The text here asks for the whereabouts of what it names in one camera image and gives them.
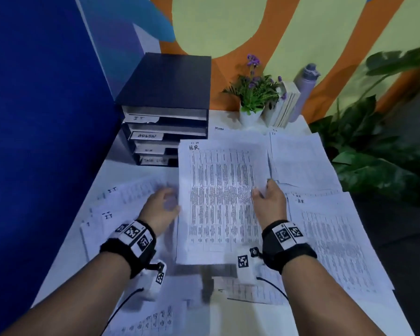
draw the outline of desk surface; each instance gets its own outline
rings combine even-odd
[[[209,121],[210,127],[242,129],[236,112],[210,111]],[[259,121],[252,129],[265,133],[267,127]],[[302,116],[296,122],[288,124],[285,131],[293,135],[310,134]],[[48,296],[87,263],[79,225],[81,220],[87,217],[88,208],[103,189],[157,173],[165,174],[172,183],[177,183],[177,168],[135,165],[128,156],[121,138],[121,135],[118,135],[115,139],[42,283],[34,304]],[[386,335],[414,335],[396,300],[393,308],[368,301],[359,301],[358,304]],[[225,299],[223,294],[214,292],[210,305],[189,310],[183,335],[297,335],[297,329],[291,308],[287,305],[231,301]]]

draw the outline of wall mural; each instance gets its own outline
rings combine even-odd
[[[293,80],[309,62],[322,76],[305,104],[308,122],[356,101],[375,79],[365,59],[420,46],[420,0],[77,0],[117,96],[146,52],[212,56],[210,109],[238,110],[221,90],[243,73],[247,54]],[[386,110],[414,73],[373,90]]]

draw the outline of blue partition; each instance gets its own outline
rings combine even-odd
[[[121,119],[75,0],[0,0],[0,331],[31,306]]]

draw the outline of black fabric wrist strap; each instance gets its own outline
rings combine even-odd
[[[317,259],[316,252],[314,252],[314,250],[308,243],[296,242],[296,240],[301,240],[303,235],[300,234],[300,238],[295,238],[292,236],[290,229],[285,227],[283,228],[283,230],[285,230],[285,233],[287,232],[287,235],[284,236],[287,238],[286,240],[289,241],[288,245],[290,246],[288,248],[283,247],[283,245],[280,243],[279,236],[277,236],[277,234],[274,233],[273,229],[276,226],[279,226],[284,223],[289,223],[289,221],[277,220],[268,227],[266,227],[265,230],[262,232],[263,261],[270,269],[276,270],[280,272],[280,274],[282,273],[283,267],[286,265],[286,263],[288,263],[296,257],[307,255]]]
[[[119,254],[122,256],[131,267],[131,276],[130,278],[134,278],[138,275],[143,269],[146,268],[151,262],[155,254],[155,245],[156,245],[156,236],[154,231],[152,230],[151,226],[146,224],[141,220],[136,220],[139,222],[146,230],[149,231],[153,240],[149,245],[142,251],[139,257],[137,257],[131,247],[120,239],[111,237],[109,238],[104,244],[101,245],[100,252],[112,252],[114,254]]]

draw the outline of wristband with fiducial markers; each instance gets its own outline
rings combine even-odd
[[[307,255],[317,258],[300,229],[287,220],[277,220],[267,226],[262,237],[263,261],[280,274],[286,263],[296,257]]]
[[[149,266],[155,254],[156,236],[142,220],[120,225],[101,245],[100,252],[122,256],[131,267],[131,279]]]

